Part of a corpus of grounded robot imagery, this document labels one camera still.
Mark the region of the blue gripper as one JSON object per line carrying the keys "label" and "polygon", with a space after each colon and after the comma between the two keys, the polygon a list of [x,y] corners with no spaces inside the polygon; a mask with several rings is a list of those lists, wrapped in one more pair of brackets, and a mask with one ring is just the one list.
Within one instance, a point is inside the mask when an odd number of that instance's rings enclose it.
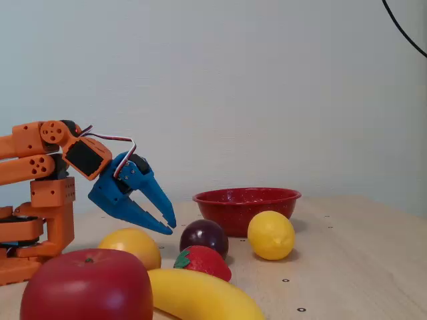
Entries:
{"label": "blue gripper", "polygon": [[[119,178],[113,176],[126,152],[120,153],[100,174],[89,192],[89,199],[108,215],[134,225],[171,235],[176,228],[176,218],[171,201],[154,177],[154,172],[145,158],[137,154],[130,156],[120,171]],[[154,218],[130,199],[133,191],[140,191],[158,209],[167,225]]]}

